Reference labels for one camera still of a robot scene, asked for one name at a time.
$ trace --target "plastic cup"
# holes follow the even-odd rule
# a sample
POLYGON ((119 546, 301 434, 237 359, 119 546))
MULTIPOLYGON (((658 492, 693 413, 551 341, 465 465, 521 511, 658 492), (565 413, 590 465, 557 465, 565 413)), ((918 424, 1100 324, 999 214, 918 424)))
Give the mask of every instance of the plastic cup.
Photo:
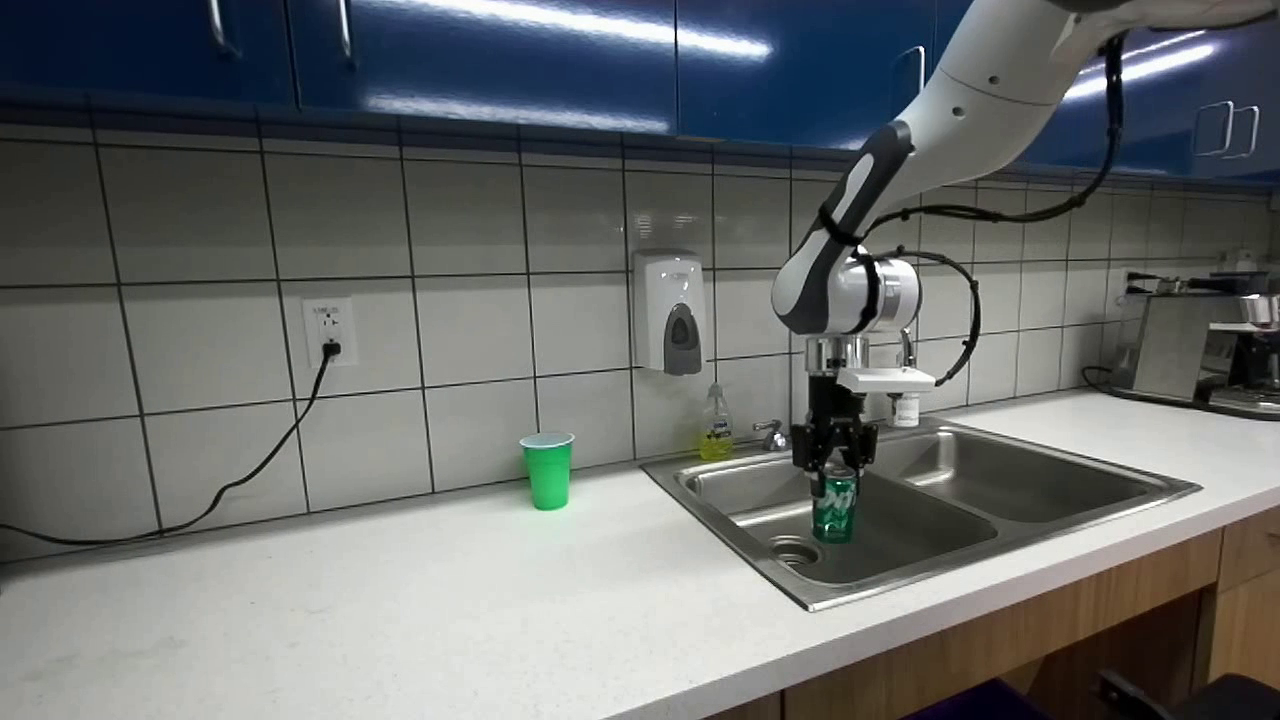
POLYGON ((532 508, 557 511, 569 505, 573 440, 569 434, 521 437, 532 508))

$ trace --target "blue cabinet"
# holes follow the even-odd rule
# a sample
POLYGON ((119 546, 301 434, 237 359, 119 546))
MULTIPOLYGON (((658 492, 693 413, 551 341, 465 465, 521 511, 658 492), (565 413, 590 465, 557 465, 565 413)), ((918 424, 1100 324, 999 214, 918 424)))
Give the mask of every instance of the blue cabinet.
POLYGON ((1280 179, 1280 20, 1221 34, 1201 78, 1201 103, 1188 153, 1196 179, 1280 179))
POLYGON ((303 114, 671 131, 671 35, 663 0, 294 0, 303 114))
MULTIPOLYGON (((1123 52, 1121 175, 1256 179, 1280 170, 1280 20, 1223 34, 1135 34, 1123 52)), ((1019 170, 1093 174, 1106 153, 1106 92, 1082 73, 1019 170)))
POLYGON ((678 135, 853 149, 893 121, 929 73, 929 0, 685 0, 678 135), (752 57, 696 52, 715 34, 752 57))
POLYGON ((94 103, 294 103, 285 0, 0 7, 0 92, 94 103))

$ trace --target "soap dispenser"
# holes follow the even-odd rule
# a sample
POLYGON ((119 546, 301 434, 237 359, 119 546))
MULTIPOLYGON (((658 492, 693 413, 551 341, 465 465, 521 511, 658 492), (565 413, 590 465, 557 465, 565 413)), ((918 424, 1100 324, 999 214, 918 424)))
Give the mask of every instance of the soap dispenser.
POLYGON ((638 256, 638 359, 647 372, 706 367, 706 266, 696 256, 638 256))

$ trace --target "power cord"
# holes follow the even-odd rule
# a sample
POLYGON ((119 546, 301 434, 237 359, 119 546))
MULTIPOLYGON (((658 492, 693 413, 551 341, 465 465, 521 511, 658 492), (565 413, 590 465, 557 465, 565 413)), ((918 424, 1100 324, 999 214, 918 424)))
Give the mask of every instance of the power cord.
POLYGON ((959 378, 959 367, 971 359, 971 352, 986 336, 986 294, 980 294, 975 278, 963 266, 958 266, 951 256, 896 250, 878 260, 893 260, 893 256, 918 256, 918 260, 945 266, 968 283, 971 317, 968 317, 968 336, 963 336, 959 359, 932 384, 932 388, 945 388, 951 378, 959 378))
POLYGON ((251 465, 251 472, 243 472, 240 479, 230 479, 225 488, 212 492, 208 508, 196 511, 191 519, 179 519, 172 530, 157 530, 157 534, 141 534, 141 535, 49 535, 49 534, 31 534, 31 530, 20 530, 20 524, 0 524, 0 534, 13 534, 13 535, 28 535, 28 539, 41 539, 41 546, 66 546, 66 548, 113 548, 113 546, 137 546, 137 539, 157 539, 157 535, 177 535, 177 534, 188 534, 196 524, 206 524, 230 492, 251 484, 279 453, 285 444, 297 437, 297 430, 311 417, 317 400, 320 400, 320 384, 330 378, 330 364, 344 352, 336 341, 326 341, 320 349, 320 367, 317 367, 317 381, 311 381, 311 392, 308 392, 308 405, 303 413, 285 430, 285 437, 271 444, 271 453, 251 465))

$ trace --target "electrical outlet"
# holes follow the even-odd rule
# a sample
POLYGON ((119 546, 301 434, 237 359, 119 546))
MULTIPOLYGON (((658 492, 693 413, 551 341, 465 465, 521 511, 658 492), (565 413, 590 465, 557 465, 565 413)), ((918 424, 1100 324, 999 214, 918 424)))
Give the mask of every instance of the electrical outlet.
POLYGON ((303 300, 303 320, 308 320, 308 352, 311 367, 326 359, 326 346, 336 341, 344 352, 330 367, 355 367, 360 364, 360 346, 355 346, 355 307, 344 295, 317 295, 303 300))

